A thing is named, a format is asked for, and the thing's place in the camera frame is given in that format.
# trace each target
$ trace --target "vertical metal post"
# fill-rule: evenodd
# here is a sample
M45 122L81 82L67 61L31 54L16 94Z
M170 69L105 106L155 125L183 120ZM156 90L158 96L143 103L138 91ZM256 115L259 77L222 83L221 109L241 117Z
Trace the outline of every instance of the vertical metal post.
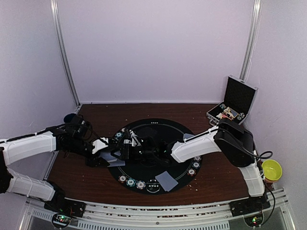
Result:
M251 18L250 31L248 37L248 45L245 52L242 70L240 73L240 79L245 80L247 78L248 68L250 64L251 54L255 46L255 39L257 36L259 19L261 10L261 0L254 0L254 10Z
M60 24L60 19L59 19L59 11L58 11L58 1L57 0L50 0L51 3L51 12L53 16L53 21L54 25L56 27L57 31L57 36L58 36L58 42L59 42L59 48L60 48L60 53L61 53L61 58L65 70L65 75L69 84L69 88L71 90L74 102L76 106L78 107L80 105L79 98L77 95L77 91L75 88L75 85L72 80L71 76L71 70L68 64L68 59L67 59L67 54L64 46L64 40L63 40L63 35L62 35L62 29L61 29L61 24Z

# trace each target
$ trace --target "round black mat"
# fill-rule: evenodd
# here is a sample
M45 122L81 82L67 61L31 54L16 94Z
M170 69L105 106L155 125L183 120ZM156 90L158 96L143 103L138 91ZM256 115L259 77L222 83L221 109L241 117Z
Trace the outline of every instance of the round black mat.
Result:
M157 132L159 137L166 142L183 139L184 134L192 134L191 130L185 126L170 120L165 119L144 119L139 120L125 126L133 130L136 134L144 132ZM121 136L119 130L114 138ZM109 171L112 176L121 183L124 187L142 194L164 194L176 191L186 186L194 179L201 167L201 157L187 160L184 163L173 167L163 167L161 165L148 167L139 163L126 163L125 166L110 167ZM155 177L167 171L178 184L169 192L166 192Z

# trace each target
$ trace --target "wooden table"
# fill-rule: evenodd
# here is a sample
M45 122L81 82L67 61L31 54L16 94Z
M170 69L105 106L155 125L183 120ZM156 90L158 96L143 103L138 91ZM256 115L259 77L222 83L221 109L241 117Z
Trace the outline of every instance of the wooden table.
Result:
M206 112L214 104L89 104L79 114L90 121L102 137L113 136L128 123L145 118L164 118L179 122L195 134L210 125ZM107 168L85 166L83 157L60 152L49 180L65 190L68 198L131 206L169 206L205 204L248 196L240 170L222 153L203 157L200 172L188 186L164 195L135 193L117 182Z

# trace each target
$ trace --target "white wall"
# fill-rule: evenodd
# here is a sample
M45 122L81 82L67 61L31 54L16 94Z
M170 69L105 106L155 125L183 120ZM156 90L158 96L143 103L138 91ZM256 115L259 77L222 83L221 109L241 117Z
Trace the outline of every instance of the white wall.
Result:
M247 125L260 151L274 151L304 230L307 208L307 2L265 0L248 83L259 87Z
M59 55L49 0L0 1L0 139L60 124L75 110ZM50 153L16 162L43 178ZM0 229L17 228L25 198L0 195Z
M253 0L59 1L82 103L220 102L239 76Z

